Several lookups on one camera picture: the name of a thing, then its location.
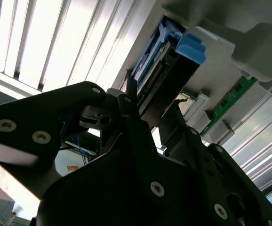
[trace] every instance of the mounting hole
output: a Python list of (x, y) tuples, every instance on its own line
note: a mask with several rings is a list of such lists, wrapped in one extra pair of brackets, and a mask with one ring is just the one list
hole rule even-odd
[(110, 118), (110, 117), (103, 117), (103, 118), (100, 120), (100, 124), (105, 125), (105, 124), (108, 124), (110, 121), (111, 121), (111, 118)]
[(211, 177), (214, 176), (213, 173), (212, 173), (210, 170), (207, 170), (207, 173), (208, 173), (208, 175), (210, 175)]
[(226, 212), (226, 210), (224, 209), (223, 206), (221, 206), (220, 204), (216, 203), (214, 205), (214, 209), (215, 209), (215, 212), (217, 213), (217, 215), (220, 218), (222, 218), (223, 220), (227, 220), (228, 215), (227, 215), (227, 212)]
[(207, 158), (207, 157), (204, 157), (204, 160), (205, 160), (206, 162), (210, 162), (209, 158)]
[(216, 149), (220, 152), (220, 153), (223, 153), (223, 149), (219, 146), (216, 146)]
[(11, 132), (17, 128), (17, 124), (10, 119), (0, 120), (0, 131), (1, 132)]
[(125, 100), (128, 101), (128, 102), (131, 102), (131, 100), (127, 97), (125, 97)]
[(100, 93), (100, 90), (99, 90), (98, 88), (96, 88), (96, 87), (93, 87), (92, 90), (93, 90), (94, 92), (96, 92), (96, 93)]
[(164, 187), (157, 181), (151, 182), (151, 191), (158, 197), (163, 197), (165, 194)]
[(49, 133), (40, 130), (33, 133), (32, 140), (37, 144), (45, 145), (50, 142), (51, 136)]

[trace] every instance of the metal frame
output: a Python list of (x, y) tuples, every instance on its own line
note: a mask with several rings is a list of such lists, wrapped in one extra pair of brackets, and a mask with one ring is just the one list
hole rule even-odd
[[(242, 217), (246, 224), (272, 222), (269, 201), (221, 146), (201, 143), (199, 133), (186, 126), (179, 101), (162, 117), (160, 137), (168, 157), (158, 155), (150, 126), (138, 112), (136, 81), (129, 82), (128, 90), (105, 93), (83, 82), (0, 105), (0, 121), (12, 120), (0, 125), (0, 189), (37, 213), (39, 226), (78, 225), (84, 221), (78, 217), (82, 212), (91, 215), (90, 225), (144, 220), (151, 225), (240, 225)], [(64, 114), (70, 119), (60, 124)], [(104, 151), (60, 178), (52, 164), (60, 140), (85, 128), (102, 131)], [(87, 193), (76, 192), (80, 188)], [(61, 199), (68, 194), (70, 199)], [(77, 200), (87, 205), (67, 208), (60, 218), (64, 206)], [(198, 212), (204, 218), (193, 217)]]

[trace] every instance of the green circuit board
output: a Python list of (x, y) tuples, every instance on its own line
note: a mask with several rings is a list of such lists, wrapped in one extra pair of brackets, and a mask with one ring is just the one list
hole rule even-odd
[(208, 112), (211, 118), (210, 124), (201, 132), (201, 135), (205, 135), (217, 121), (235, 104), (235, 102), (256, 82), (256, 78), (248, 80), (242, 76), (240, 80), (235, 83), (231, 90), (229, 90), (219, 103)]

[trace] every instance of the screw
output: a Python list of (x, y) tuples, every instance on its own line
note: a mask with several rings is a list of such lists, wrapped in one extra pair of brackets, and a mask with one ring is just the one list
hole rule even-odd
[(158, 197), (162, 197), (165, 194), (163, 186), (157, 181), (151, 182), (151, 191)]
[(197, 134), (198, 134), (198, 132), (197, 132), (195, 129), (193, 129), (193, 128), (191, 128), (191, 131), (192, 131), (192, 133), (193, 133), (194, 135), (197, 135)]
[(125, 100), (128, 101), (128, 102), (131, 102), (131, 100), (127, 97), (125, 97)]
[(222, 218), (223, 220), (227, 220), (228, 215), (227, 215), (227, 212), (226, 212), (226, 210), (224, 209), (223, 206), (221, 206), (220, 204), (216, 203), (214, 205), (214, 209), (215, 209), (217, 215), (219, 215), (220, 218)]
[(268, 225), (272, 226), (272, 221), (271, 220), (268, 220)]
[(51, 136), (45, 131), (36, 131), (32, 135), (32, 140), (38, 144), (45, 145), (50, 142)]
[(1, 132), (11, 132), (14, 131), (17, 127), (17, 124), (10, 119), (1, 119), (0, 120), (0, 131)]
[(216, 149), (220, 152), (220, 153), (223, 153), (223, 150), (221, 147), (217, 146)]
[(93, 90), (94, 92), (96, 92), (96, 93), (100, 93), (100, 90), (99, 90), (98, 88), (96, 88), (96, 87), (93, 87), (92, 90)]

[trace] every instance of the orange label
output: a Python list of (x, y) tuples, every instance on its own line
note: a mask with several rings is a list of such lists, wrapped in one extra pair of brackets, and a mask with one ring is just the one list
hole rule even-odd
[(78, 166), (67, 166), (67, 169), (69, 170), (69, 171), (75, 171), (75, 170), (77, 170), (79, 167)]

